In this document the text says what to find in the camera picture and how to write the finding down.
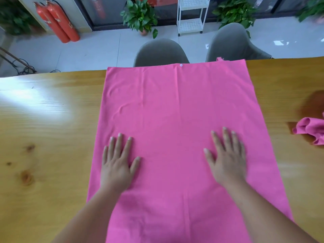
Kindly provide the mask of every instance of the pink fabric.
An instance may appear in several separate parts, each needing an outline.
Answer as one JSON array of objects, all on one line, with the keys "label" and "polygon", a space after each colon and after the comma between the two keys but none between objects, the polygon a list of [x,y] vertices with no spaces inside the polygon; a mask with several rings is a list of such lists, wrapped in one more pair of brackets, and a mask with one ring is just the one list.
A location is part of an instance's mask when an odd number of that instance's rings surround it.
[{"label": "pink fabric", "polygon": [[130,160],[143,158],[113,211],[107,242],[250,242],[204,158],[203,148],[215,150],[210,131],[221,134],[223,126],[246,145],[248,182],[292,218],[244,60],[108,68],[87,200],[99,188],[110,136],[132,136]]},{"label": "pink fabric", "polygon": [[302,118],[293,129],[294,134],[309,134],[316,139],[314,145],[324,145],[324,120],[319,118]]}]

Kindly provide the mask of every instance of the gray chair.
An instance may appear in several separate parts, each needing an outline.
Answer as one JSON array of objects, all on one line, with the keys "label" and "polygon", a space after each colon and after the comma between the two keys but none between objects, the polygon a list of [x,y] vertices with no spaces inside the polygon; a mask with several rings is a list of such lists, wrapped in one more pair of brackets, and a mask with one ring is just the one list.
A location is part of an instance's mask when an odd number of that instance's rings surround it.
[{"label": "gray chair", "polygon": [[138,51],[133,67],[161,66],[175,63],[189,63],[184,50],[170,39],[154,39]]},{"label": "gray chair", "polygon": [[271,55],[251,43],[241,24],[231,23],[216,32],[209,45],[206,62],[216,61],[217,57],[236,61],[270,59]]}]

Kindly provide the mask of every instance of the green plant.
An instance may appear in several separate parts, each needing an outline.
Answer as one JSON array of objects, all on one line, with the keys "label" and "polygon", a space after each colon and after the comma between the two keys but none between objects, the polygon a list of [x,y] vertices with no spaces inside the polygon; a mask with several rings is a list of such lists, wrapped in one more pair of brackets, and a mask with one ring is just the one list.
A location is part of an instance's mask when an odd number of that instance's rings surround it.
[{"label": "green plant", "polygon": [[[151,32],[152,26],[157,25],[154,8],[147,0],[136,0],[135,2],[127,0],[126,7],[127,11],[122,11],[120,15],[123,16],[124,25],[127,24],[132,30]],[[157,33],[157,29],[153,28],[153,38],[156,38]]]},{"label": "green plant", "polygon": [[33,27],[41,27],[18,0],[0,1],[0,25],[11,35],[30,34]]},{"label": "green plant", "polygon": [[299,22],[312,15],[324,15],[324,0],[309,0],[306,7],[297,13]]},{"label": "green plant", "polygon": [[219,29],[229,23],[240,23],[247,29],[254,24],[255,18],[252,14],[255,10],[247,0],[225,0],[217,6],[213,14],[217,15],[218,21],[222,21]]}]

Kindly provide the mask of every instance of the wood grain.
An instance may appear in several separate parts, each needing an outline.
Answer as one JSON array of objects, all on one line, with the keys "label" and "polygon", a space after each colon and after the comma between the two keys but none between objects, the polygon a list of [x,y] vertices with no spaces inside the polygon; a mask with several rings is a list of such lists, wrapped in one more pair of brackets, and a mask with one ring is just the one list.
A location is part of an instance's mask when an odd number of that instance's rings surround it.
[{"label": "wood grain", "polygon": [[[324,57],[248,61],[295,221],[324,241],[324,149],[292,135],[322,118]],[[86,201],[105,71],[0,79],[2,242],[50,242]]]}]

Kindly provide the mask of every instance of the tangled cord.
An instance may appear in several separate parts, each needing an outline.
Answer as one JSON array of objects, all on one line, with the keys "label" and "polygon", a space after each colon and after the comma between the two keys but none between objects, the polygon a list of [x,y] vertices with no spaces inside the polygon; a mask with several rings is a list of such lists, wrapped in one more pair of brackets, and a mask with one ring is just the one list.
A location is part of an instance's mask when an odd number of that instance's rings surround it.
[{"label": "tangled cord", "polygon": [[[18,71],[18,66],[16,66],[14,63],[17,61],[17,60],[14,60],[12,62],[12,67],[16,69],[17,71],[17,76],[20,76],[20,75],[28,75],[28,74],[35,74],[35,68],[31,65],[28,64],[27,61],[25,61],[24,59],[20,59],[21,61],[24,61],[28,66],[30,66],[32,69],[28,68],[28,67],[25,67],[21,72]],[[60,70],[53,70],[51,71],[50,73],[60,73],[61,71]]]}]

